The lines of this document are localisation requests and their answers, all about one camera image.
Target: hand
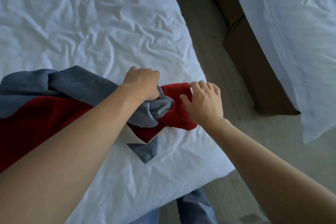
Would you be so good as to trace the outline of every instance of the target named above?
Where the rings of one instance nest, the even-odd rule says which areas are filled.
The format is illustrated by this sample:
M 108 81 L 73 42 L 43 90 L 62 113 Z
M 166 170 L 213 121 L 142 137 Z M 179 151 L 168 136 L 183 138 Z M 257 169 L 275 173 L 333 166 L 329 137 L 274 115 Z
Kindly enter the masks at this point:
M 214 83 L 204 81 L 190 83 L 192 102 L 186 95 L 180 95 L 191 119 L 205 128 L 213 121 L 223 119 L 221 91 Z
M 123 84 L 132 85 L 136 89 L 137 95 L 143 98 L 143 101 L 152 101 L 160 95 L 157 88 L 159 78 L 159 71 L 152 71 L 150 68 L 137 69 L 133 66 L 127 72 Z

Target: blue jeans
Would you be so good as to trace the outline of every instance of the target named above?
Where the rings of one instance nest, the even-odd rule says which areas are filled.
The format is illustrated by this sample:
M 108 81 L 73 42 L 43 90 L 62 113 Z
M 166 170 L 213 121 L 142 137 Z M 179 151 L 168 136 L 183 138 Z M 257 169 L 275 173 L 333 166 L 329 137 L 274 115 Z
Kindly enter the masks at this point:
M 182 224 L 217 224 L 215 213 L 201 189 L 176 199 Z M 159 224 L 160 208 L 155 209 L 130 224 Z

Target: floor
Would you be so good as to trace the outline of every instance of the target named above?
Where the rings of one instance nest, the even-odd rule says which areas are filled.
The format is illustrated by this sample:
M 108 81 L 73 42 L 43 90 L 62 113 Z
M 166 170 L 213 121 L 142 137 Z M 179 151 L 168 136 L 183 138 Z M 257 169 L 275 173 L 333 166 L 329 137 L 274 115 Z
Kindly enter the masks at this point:
M 300 141 L 299 116 L 261 117 L 221 43 L 227 27 L 212 0 L 177 0 L 201 67 L 222 92 L 226 118 L 269 150 L 336 192 L 336 131 L 308 145 Z M 219 223 L 269 223 L 237 171 L 203 186 Z M 162 207 L 160 224 L 179 222 L 175 201 Z

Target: bed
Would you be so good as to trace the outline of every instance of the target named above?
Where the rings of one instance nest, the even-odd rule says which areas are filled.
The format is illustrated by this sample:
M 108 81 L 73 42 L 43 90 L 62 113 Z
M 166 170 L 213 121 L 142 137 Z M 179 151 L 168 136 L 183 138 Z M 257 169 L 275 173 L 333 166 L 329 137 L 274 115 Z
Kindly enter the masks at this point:
M 305 142 L 335 127 L 335 0 L 217 1 L 230 26 L 223 45 L 261 113 L 300 111 Z
M 205 80 L 176 0 L 0 0 L 0 44 L 0 79 L 78 65 L 120 84 L 135 65 Z M 147 164 L 119 139 L 66 223 L 127 224 L 234 169 L 200 127 L 158 139 Z

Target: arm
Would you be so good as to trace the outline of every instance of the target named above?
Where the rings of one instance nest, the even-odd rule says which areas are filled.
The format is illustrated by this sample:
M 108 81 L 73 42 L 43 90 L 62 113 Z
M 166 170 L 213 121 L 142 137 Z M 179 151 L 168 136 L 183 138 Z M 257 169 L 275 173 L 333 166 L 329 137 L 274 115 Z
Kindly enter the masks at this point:
M 159 96 L 158 71 L 136 69 L 107 99 L 0 174 L 2 223 L 61 223 L 82 199 L 120 130 Z
M 215 84 L 191 83 L 181 99 L 191 118 L 221 147 L 272 223 L 336 223 L 336 196 L 223 118 Z

